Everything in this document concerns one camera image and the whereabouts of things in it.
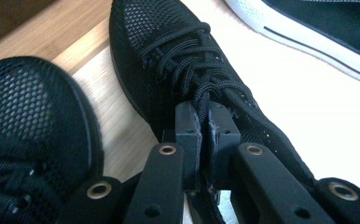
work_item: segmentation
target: white shoe sole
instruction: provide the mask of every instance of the white shoe sole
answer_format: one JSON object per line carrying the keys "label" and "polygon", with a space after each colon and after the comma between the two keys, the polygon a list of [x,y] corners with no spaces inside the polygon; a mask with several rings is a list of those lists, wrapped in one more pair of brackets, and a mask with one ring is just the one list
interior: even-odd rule
{"label": "white shoe sole", "polygon": [[253,30],[279,43],[305,51],[360,80],[360,54],[293,21],[261,0],[226,0]]}

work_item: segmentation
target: metal rivet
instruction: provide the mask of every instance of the metal rivet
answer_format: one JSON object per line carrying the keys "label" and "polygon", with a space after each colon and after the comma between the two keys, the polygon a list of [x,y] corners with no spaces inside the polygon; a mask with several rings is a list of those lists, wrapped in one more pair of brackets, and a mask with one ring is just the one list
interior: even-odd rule
{"label": "metal rivet", "polygon": [[98,182],[87,190],[87,196],[93,200],[102,199],[111,191],[111,185],[105,181]]}
{"label": "metal rivet", "polygon": [[356,201],[358,200],[358,194],[351,188],[342,185],[338,182],[331,182],[328,185],[329,190],[335,196],[346,200],[346,201]]}
{"label": "metal rivet", "polygon": [[254,155],[254,156],[259,156],[259,155],[262,155],[264,153],[264,151],[259,148],[259,147],[248,147],[246,149],[246,152]]}
{"label": "metal rivet", "polygon": [[172,147],[172,146],[169,146],[169,145],[162,146],[159,149],[159,153],[162,154],[162,155],[165,155],[165,156],[172,155],[172,154],[174,154],[174,152],[176,152],[176,148]]}

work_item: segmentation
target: black shoe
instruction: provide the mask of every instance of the black shoe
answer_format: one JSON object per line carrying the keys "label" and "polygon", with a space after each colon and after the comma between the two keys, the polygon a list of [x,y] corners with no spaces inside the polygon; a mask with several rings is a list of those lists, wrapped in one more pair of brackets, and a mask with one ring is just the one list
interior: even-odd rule
{"label": "black shoe", "polygon": [[253,30],[360,80],[360,1],[226,0]]}
{"label": "black shoe", "polygon": [[258,108],[202,23],[177,0],[116,0],[110,17],[114,66],[122,89],[160,140],[174,108],[192,101],[201,126],[208,101],[232,111],[243,142],[264,144],[302,183],[314,178],[287,137]]}
{"label": "black shoe", "polygon": [[99,126],[77,84],[33,57],[0,61],[0,223],[53,223],[103,171]]}

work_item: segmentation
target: shoe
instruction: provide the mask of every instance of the shoe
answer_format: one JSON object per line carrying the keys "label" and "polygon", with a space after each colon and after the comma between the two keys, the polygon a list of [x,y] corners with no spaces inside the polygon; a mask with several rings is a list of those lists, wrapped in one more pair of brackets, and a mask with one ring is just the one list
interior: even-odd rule
{"label": "shoe", "polygon": [[77,84],[42,59],[0,61],[0,223],[54,223],[102,172],[99,126]]}
{"label": "shoe", "polygon": [[360,80],[360,1],[226,0],[258,33]]}
{"label": "shoe", "polygon": [[313,185],[311,171],[261,112],[209,25],[180,1],[116,0],[109,34],[118,81],[159,141],[164,130],[174,129],[176,105],[192,101],[203,128],[208,102],[215,101],[232,112],[243,142],[267,146],[298,181]]}

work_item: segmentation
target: black and white sneaker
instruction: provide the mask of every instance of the black and white sneaker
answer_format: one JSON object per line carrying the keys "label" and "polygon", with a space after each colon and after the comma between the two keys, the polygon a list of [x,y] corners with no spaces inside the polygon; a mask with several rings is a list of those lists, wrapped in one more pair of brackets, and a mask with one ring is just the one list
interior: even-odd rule
{"label": "black and white sneaker", "polygon": [[360,1],[226,0],[253,30],[360,80]]}
{"label": "black and white sneaker", "polygon": [[208,102],[216,101],[233,111],[243,142],[264,144],[301,183],[313,185],[312,173],[261,112],[210,26],[180,1],[116,0],[109,26],[119,83],[159,140],[165,129],[174,129],[176,105],[192,101],[204,128]]}
{"label": "black and white sneaker", "polygon": [[0,61],[0,223],[54,223],[102,172],[99,126],[77,84],[42,59]]}

